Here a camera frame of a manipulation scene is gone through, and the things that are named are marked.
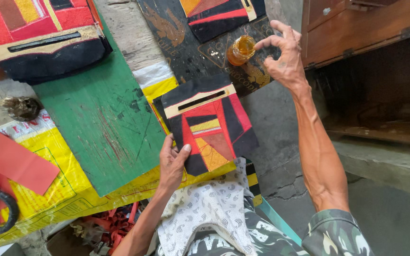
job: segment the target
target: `fingernail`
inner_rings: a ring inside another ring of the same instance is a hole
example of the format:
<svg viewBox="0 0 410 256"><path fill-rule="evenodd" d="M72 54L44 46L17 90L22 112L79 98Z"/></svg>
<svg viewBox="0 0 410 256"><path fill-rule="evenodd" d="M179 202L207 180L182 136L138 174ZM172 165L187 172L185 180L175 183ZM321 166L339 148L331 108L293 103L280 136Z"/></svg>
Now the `fingernail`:
<svg viewBox="0 0 410 256"><path fill-rule="evenodd" d="M186 151L191 152L191 145L186 144L183 148L184 148Z"/></svg>

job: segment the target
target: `camouflage sleeve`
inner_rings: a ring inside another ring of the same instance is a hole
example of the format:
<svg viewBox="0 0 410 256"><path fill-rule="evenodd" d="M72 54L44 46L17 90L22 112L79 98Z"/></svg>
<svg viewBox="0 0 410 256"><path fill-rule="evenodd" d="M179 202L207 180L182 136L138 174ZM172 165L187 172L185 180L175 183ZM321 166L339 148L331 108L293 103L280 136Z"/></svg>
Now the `camouflage sleeve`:
<svg viewBox="0 0 410 256"><path fill-rule="evenodd" d="M373 256L356 220L343 210L322 210L308 224L302 247L311 256Z"/></svg>

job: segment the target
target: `green board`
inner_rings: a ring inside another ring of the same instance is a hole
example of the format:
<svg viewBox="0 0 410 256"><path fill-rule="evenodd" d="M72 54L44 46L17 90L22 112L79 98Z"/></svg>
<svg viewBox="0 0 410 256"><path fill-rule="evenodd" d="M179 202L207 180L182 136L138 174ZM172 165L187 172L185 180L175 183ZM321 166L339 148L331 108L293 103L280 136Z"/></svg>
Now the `green board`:
<svg viewBox="0 0 410 256"><path fill-rule="evenodd" d="M99 196L159 164L165 134L113 40L92 69L33 86Z"/></svg>

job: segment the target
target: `glass jar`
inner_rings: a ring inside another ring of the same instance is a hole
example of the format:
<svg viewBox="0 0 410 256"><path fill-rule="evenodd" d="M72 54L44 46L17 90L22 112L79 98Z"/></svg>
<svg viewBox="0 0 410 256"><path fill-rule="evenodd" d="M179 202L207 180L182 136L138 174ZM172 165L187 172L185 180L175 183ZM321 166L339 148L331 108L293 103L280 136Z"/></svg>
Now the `glass jar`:
<svg viewBox="0 0 410 256"><path fill-rule="evenodd" d="M245 64L256 52L256 41L250 36L243 35L227 49L227 59L234 66Z"/></svg>

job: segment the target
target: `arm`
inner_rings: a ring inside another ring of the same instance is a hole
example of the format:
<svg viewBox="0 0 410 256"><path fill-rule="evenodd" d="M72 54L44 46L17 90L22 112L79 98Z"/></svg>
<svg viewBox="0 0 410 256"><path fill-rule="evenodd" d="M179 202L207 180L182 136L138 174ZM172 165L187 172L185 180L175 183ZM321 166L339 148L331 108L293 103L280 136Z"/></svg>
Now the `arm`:
<svg viewBox="0 0 410 256"><path fill-rule="evenodd" d="M173 135L169 134L165 137L159 154L159 186L137 223L112 254L113 256L143 256L148 251L156 224L168 200L181 183L185 160L191 152L189 144L186 144L179 153L176 148L172 148L172 144Z"/></svg>
<svg viewBox="0 0 410 256"><path fill-rule="evenodd" d="M281 57L271 56L264 65L270 75L292 94L298 119L298 142L305 185L316 211L340 209L349 211L345 171L333 144L328 137L312 101L311 87L305 77L298 42L300 33L280 21L270 26L283 33L283 37L270 36L254 48L269 45L281 49Z"/></svg>

